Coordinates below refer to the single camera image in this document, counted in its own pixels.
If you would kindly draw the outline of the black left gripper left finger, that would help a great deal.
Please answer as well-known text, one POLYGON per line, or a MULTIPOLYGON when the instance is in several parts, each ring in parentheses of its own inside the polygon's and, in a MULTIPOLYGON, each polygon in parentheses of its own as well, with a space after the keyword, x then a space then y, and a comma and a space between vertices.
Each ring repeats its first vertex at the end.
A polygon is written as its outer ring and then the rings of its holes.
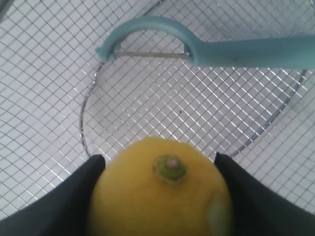
POLYGON ((88 158, 66 180, 39 200, 1 220, 2 236, 85 236, 93 189, 105 159, 88 158))

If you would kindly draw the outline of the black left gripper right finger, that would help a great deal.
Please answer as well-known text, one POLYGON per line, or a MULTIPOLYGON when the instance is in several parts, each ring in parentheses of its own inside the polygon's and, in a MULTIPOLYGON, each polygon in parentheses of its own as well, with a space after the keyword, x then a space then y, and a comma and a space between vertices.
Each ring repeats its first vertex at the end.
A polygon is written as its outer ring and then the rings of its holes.
POLYGON ((313 236, 314 214, 300 208, 258 181, 230 156, 217 153, 234 208, 235 236, 313 236))

